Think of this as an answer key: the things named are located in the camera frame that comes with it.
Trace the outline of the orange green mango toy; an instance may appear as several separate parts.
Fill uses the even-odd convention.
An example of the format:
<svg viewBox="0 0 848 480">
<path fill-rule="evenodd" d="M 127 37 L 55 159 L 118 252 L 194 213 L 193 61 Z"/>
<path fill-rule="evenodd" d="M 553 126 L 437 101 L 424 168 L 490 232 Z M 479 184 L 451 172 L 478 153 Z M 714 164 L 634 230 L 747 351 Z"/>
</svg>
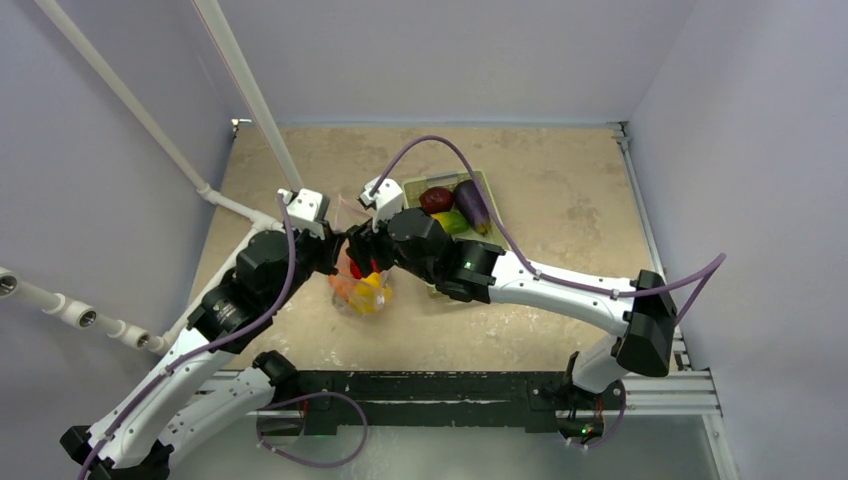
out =
<svg viewBox="0 0 848 480">
<path fill-rule="evenodd" d="M 449 235 L 463 234 L 470 229 L 466 218 L 456 211 L 434 213 L 431 217 L 436 220 L 442 229 Z"/>
</svg>

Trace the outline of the red tomato toy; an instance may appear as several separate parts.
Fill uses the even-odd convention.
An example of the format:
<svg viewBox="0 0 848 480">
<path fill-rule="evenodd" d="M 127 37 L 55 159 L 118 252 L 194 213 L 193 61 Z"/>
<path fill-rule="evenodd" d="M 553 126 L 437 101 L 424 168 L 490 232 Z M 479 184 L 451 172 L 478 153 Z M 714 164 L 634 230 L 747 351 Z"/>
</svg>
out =
<svg viewBox="0 0 848 480">
<path fill-rule="evenodd" d="M 353 278 L 361 279 L 362 273 L 354 260 L 349 261 L 349 269 Z"/>
</svg>

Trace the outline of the purple eggplant toy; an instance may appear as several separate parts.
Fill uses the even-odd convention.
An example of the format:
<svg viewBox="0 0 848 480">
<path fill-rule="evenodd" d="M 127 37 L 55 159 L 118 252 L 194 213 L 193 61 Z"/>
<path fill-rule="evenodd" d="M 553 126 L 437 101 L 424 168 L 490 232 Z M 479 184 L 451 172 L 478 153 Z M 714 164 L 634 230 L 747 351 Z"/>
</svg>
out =
<svg viewBox="0 0 848 480">
<path fill-rule="evenodd" d="M 473 180 L 458 183 L 453 189 L 454 204 L 471 228 L 486 236 L 491 230 L 491 217 L 486 203 Z"/>
</svg>

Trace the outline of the yellow bell pepper toy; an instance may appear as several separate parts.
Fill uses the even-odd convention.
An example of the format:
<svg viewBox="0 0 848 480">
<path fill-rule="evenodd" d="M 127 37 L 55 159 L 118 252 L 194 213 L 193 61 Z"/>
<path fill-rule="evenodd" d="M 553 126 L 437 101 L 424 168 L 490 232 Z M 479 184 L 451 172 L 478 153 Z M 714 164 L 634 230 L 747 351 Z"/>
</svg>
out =
<svg viewBox="0 0 848 480">
<path fill-rule="evenodd" d="M 355 279 L 347 291 L 347 305 L 357 314 L 370 315 L 386 307 L 393 298 L 388 276 L 372 273 Z"/>
</svg>

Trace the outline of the clear pink zip bag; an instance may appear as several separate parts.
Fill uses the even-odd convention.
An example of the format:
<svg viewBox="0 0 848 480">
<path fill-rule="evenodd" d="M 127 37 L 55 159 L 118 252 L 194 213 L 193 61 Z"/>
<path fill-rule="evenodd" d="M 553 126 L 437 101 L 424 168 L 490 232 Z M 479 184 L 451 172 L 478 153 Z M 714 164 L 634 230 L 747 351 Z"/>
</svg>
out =
<svg viewBox="0 0 848 480">
<path fill-rule="evenodd" d="M 341 195 L 335 198 L 335 209 L 330 222 L 334 231 L 344 233 L 350 227 L 370 219 L 358 204 Z M 387 271 L 373 272 L 364 276 L 347 253 L 349 242 L 345 240 L 336 260 L 337 273 L 327 277 L 332 289 L 332 303 L 342 313 L 350 316 L 368 316 L 387 307 L 393 298 L 393 289 Z"/>
</svg>

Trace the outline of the orange fruit toy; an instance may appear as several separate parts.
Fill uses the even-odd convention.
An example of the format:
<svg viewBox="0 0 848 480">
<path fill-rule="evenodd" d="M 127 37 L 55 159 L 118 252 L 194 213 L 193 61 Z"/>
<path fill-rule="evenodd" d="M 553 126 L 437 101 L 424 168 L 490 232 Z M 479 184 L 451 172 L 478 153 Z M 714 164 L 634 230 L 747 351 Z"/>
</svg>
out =
<svg viewBox="0 0 848 480">
<path fill-rule="evenodd" d="M 356 280 L 346 275 L 335 274 L 327 277 L 328 283 L 333 290 L 333 294 L 342 302 L 347 303 L 350 294 L 356 286 Z"/>
</svg>

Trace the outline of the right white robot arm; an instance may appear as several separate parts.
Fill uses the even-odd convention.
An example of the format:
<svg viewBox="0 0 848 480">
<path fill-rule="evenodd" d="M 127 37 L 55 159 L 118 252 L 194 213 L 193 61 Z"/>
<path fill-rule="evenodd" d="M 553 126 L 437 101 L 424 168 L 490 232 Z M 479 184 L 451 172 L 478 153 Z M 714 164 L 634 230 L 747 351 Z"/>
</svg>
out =
<svg viewBox="0 0 848 480">
<path fill-rule="evenodd" d="M 401 268 L 459 302 L 514 304 L 583 321 L 606 335 L 573 354 L 561 381 L 564 399 L 584 407 L 629 373 L 662 378 L 670 372 L 676 306 L 662 278 L 647 270 L 635 279 L 590 277 L 563 270 L 558 284 L 521 264 L 499 245 L 455 239 L 420 209 L 388 221 L 368 221 L 345 233 L 347 253 L 362 274 Z"/>
</svg>

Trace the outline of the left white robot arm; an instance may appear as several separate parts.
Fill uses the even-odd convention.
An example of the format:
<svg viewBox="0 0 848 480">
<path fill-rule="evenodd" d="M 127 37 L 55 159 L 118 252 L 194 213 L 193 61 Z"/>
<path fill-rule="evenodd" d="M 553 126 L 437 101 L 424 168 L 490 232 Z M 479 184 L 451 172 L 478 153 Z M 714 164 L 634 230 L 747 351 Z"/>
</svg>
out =
<svg viewBox="0 0 848 480">
<path fill-rule="evenodd" d="M 222 392 L 195 392 L 272 324 L 315 272 L 336 273 L 344 238 L 327 231 L 266 230 L 248 238 L 232 265 L 187 316 L 186 327 L 144 380 L 110 413 L 61 437 L 81 479 L 165 479 L 181 454 L 248 411 L 284 409 L 299 373 L 282 354 L 259 354 Z"/>
</svg>

